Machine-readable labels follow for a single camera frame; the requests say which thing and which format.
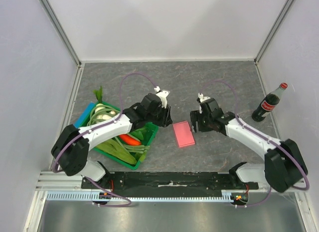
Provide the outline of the pink paper box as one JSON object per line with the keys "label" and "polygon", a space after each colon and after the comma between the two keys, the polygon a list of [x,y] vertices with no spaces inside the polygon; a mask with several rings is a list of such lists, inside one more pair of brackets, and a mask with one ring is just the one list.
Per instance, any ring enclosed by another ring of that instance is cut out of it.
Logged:
{"label": "pink paper box", "polygon": [[179,148],[195,145],[195,140],[187,121],[174,123],[173,130]]}

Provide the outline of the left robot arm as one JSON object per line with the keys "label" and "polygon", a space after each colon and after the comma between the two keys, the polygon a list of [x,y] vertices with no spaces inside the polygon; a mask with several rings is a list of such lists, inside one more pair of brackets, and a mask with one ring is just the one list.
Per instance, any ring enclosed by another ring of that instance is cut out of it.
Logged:
{"label": "left robot arm", "polygon": [[88,159],[89,151],[109,139],[141,129],[148,123],[159,127],[171,125],[168,95],[167,90],[149,93],[140,103],[124,109],[115,118],[95,125],[80,128],[72,124],[66,126],[51,149],[55,159],[53,172],[57,173],[56,166],[60,166],[69,177],[81,175],[90,178],[99,189],[107,187],[110,181],[107,170],[101,163]]}

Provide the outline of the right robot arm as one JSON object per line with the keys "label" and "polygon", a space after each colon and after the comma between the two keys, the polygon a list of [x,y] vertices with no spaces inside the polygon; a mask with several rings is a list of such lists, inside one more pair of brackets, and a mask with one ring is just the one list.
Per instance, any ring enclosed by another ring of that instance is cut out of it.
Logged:
{"label": "right robot arm", "polygon": [[199,109],[190,112],[194,132],[215,131],[235,139],[263,159],[261,164],[242,162],[233,167],[228,183],[239,189],[247,182],[268,184],[279,193],[297,188],[304,181],[304,190],[310,187],[308,170],[295,141],[268,136],[249,126],[232,112],[224,113],[214,98],[199,94]]}

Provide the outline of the orange carrot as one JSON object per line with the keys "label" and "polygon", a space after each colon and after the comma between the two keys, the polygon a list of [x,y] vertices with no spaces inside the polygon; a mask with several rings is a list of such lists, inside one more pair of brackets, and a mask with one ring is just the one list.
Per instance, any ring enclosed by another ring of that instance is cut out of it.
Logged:
{"label": "orange carrot", "polygon": [[123,142],[125,142],[127,145],[130,145],[130,146],[140,146],[142,144],[139,140],[134,139],[133,137],[127,134],[122,134],[122,135],[119,135],[118,137]]}

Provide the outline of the green plastic basket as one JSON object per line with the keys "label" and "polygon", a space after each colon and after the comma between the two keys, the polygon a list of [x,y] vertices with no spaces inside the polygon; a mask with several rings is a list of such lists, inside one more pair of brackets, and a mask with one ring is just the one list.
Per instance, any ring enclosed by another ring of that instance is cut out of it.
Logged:
{"label": "green plastic basket", "polygon": [[[119,108],[117,108],[117,107],[115,107],[115,106],[113,106],[111,104],[108,104],[106,102],[103,102],[103,103],[120,110]],[[158,126],[156,126],[156,125],[154,125],[152,123],[148,123],[143,128],[145,128],[147,130],[147,132],[146,132],[147,138],[144,139],[143,144],[150,147],[150,145],[151,145],[151,143],[152,143],[153,139],[155,138],[155,135],[156,135],[156,133],[158,131]],[[131,169],[131,170],[136,170],[139,167],[139,165],[142,163],[141,161],[138,161],[135,165],[130,165],[130,164],[127,164],[127,163],[125,163],[125,162],[123,162],[123,161],[121,161],[121,160],[119,160],[119,159],[117,159],[117,158],[115,158],[115,157],[113,157],[111,155],[108,155],[108,154],[106,154],[106,153],[104,153],[104,152],[102,152],[102,151],[100,151],[100,150],[98,150],[96,148],[94,148],[93,151],[95,151],[95,152],[103,155],[105,158],[108,158],[109,160],[117,162],[117,163],[119,163],[119,164],[121,164],[121,165],[123,165],[123,166],[125,166],[125,167],[127,167],[129,169]]]}

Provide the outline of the green leafy vegetable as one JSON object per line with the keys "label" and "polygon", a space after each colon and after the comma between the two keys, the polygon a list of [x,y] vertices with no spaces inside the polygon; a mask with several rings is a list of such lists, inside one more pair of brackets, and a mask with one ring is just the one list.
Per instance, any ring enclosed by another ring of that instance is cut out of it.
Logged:
{"label": "green leafy vegetable", "polygon": [[127,164],[135,165],[138,161],[142,162],[145,159],[150,148],[143,144],[144,139],[147,138],[146,132],[147,130],[142,128],[127,134],[139,140],[142,143],[140,146],[127,145],[117,136],[97,145],[95,148]]}

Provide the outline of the green long beans bundle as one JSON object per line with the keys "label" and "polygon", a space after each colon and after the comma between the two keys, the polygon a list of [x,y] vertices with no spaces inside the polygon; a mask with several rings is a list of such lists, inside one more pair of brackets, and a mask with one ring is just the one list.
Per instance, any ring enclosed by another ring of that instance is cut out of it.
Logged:
{"label": "green long beans bundle", "polygon": [[107,121],[117,116],[120,113],[120,110],[102,103],[95,105],[93,110],[90,113],[90,119],[87,123],[87,126],[91,126],[103,121]]}

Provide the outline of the cola glass bottle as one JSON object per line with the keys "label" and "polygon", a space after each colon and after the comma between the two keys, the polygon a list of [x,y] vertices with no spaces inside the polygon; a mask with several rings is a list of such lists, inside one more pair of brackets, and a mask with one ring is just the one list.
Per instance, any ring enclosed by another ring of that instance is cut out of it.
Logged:
{"label": "cola glass bottle", "polygon": [[274,108],[279,104],[284,91],[288,88],[287,83],[281,83],[279,87],[268,93],[261,101],[256,110],[252,113],[252,119],[256,122],[263,121]]}

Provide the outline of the blue flat board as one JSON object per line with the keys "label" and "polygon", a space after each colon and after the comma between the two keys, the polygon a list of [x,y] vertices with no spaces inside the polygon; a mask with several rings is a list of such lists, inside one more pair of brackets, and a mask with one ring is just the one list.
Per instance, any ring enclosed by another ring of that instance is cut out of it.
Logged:
{"label": "blue flat board", "polygon": [[86,126],[89,119],[90,119],[90,113],[95,107],[96,103],[90,102],[88,106],[85,108],[83,113],[80,115],[80,117],[77,119],[77,121],[74,123],[74,126],[76,128]]}

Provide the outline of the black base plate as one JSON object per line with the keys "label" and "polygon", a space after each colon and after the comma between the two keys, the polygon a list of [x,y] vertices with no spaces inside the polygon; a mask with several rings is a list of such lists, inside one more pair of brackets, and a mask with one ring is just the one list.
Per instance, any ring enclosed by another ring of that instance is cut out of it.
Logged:
{"label": "black base plate", "polygon": [[223,190],[258,190],[235,175],[218,172],[113,172],[98,185],[123,197],[220,196]]}

